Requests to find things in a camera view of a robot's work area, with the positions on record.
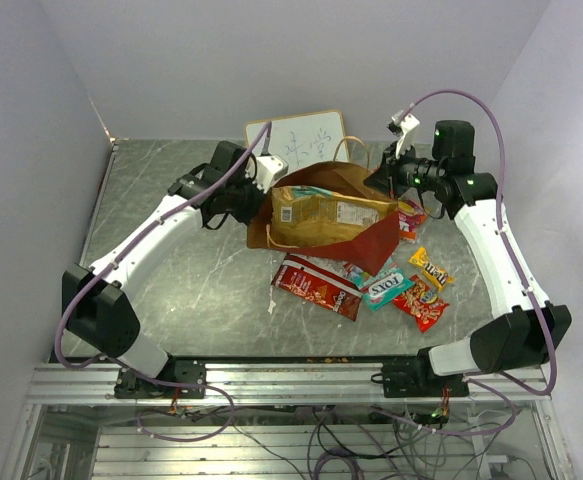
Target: open bag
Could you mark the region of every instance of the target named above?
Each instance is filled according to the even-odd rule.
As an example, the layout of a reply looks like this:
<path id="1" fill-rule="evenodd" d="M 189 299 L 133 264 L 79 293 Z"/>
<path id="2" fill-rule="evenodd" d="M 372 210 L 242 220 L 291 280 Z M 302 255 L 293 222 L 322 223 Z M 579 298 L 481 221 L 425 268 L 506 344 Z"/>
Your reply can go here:
<path id="1" fill-rule="evenodd" d="M 394 200 L 389 197 L 364 185 L 364 180 L 369 175 L 368 169 L 354 163 L 321 162 L 283 177 L 275 187 L 306 185 L 331 190 L 342 195 L 393 202 Z M 273 217 L 272 190 L 267 194 L 260 211 L 251 220 L 247 229 L 248 248 L 267 248 L 281 252 L 351 262 L 365 272 L 377 275 L 398 246 L 400 235 L 399 211 L 397 208 L 384 219 L 367 227 L 352 240 L 317 247 L 296 247 L 276 242 L 275 232 L 271 231 L 270 227 Z"/>

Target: marble table surface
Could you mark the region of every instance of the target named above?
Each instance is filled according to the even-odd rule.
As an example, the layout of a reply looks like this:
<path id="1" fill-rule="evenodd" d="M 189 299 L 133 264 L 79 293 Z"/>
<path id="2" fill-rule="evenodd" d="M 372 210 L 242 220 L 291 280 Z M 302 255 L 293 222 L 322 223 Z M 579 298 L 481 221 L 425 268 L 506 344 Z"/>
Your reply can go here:
<path id="1" fill-rule="evenodd" d="M 84 265 L 112 250 L 156 207 L 171 183 L 209 161 L 217 142 L 121 140 Z M 372 165 L 385 144 L 370 145 Z M 359 146 L 351 160 L 362 163 Z M 433 199 L 428 205 L 436 206 Z M 176 355 L 349 356 L 412 354 L 459 340 L 490 320 L 486 285 L 469 246 L 446 217 L 427 219 L 416 244 L 401 243 L 393 258 L 407 275 L 419 245 L 456 281 L 441 297 L 450 304 L 436 325 L 421 333 L 415 319 L 389 304 L 376 312 L 360 306 L 356 322 L 269 285 L 283 253 L 250 250 L 246 227 L 229 218 L 216 232 L 189 237 L 152 274 L 134 304 L 142 331 Z M 269 312 L 271 300 L 275 302 Z M 93 349 L 70 333 L 67 355 Z"/>

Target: qr code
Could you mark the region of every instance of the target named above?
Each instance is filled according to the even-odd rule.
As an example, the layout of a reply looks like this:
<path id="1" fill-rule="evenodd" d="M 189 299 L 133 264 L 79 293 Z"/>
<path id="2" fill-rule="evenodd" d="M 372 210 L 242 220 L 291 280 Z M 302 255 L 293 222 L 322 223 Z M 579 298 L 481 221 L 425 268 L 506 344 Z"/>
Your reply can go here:
<path id="1" fill-rule="evenodd" d="M 293 207 L 282 207 L 281 221 L 290 222 L 292 214 L 293 214 Z"/>

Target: white wall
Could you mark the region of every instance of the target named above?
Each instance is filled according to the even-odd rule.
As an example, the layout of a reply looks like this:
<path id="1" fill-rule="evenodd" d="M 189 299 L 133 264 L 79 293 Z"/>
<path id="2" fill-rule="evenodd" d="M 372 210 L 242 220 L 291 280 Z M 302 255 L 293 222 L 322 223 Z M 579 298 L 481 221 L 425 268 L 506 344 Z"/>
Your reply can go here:
<path id="1" fill-rule="evenodd" d="M 0 1 L 0 470 L 110 148 L 35 0 Z"/>
<path id="2" fill-rule="evenodd" d="M 115 137 L 240 138 L 246 122 L 338 108 L 388 139 L 431 90 L 495 96 L 548 0 L 42 0 Z M 428 119 L 477 109 L 436 99 Z"/>
<path id="3" fill-rule="evenodd" d="M 494 101 L 506 141 L 505 202 L 525 258 L 573 325 L 555 403 L 583 479 L 583 1 L 552 0 Z M 495 165 L 483 123 L 478 153 Z"/>

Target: paper bag handle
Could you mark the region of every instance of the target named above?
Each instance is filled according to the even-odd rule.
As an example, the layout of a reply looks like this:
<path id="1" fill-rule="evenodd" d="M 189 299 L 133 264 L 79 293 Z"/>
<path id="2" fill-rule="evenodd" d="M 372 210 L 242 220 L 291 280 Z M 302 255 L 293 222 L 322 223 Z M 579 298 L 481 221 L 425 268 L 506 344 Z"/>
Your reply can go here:
<path id="1" fill-rule="evenodd" d="M 300 248 L 296 245 L 282 245 L 281 243 L 277 243 L 273 238 L 271 238 L 271 225 L 267 223 L 265 227 L 267 231 L 267 247 L 271 248 L 271 245 L 277 248 Z"/>
<path id="2" fill-rule="evenodd" d="M 367 148 L 367 146 L 364 144 L 364 142 L 362 140 L 360 140 L 358 137 L 354 137 L 353 135 L 347 135 L 346 137 L 342 137 L 342 140 L 340 140 L 338 142 L 338 146 L 335 147 L 335 153 L 333 154 L 333 161 L 334 162 L 336 161 L 336 159 L 338 157 L 338 152 L 340 151 L 340 147 L 347 140 L 352 140 L 352 141 L 358 142 L 360 145 L 362 145 L 362 148 L 364 148 L 364 151 L 367 152 L 367 170 L 369 170 L 369 165 L 371 164 L 371 154 L 369 153 L 369 149 Z"/>

